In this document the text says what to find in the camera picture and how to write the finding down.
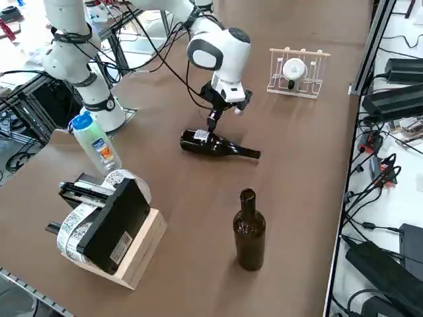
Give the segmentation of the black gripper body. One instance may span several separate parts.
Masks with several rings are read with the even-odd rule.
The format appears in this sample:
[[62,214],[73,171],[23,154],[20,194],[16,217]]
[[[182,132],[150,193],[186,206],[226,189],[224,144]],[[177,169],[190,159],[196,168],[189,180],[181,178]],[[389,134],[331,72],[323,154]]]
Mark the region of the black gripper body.
[[233,102],[226,102],[224,98],[216,92],[212,84],[207,82],[200,90],[200,97],[209,102],[214,110],[228,110],[235,106]]

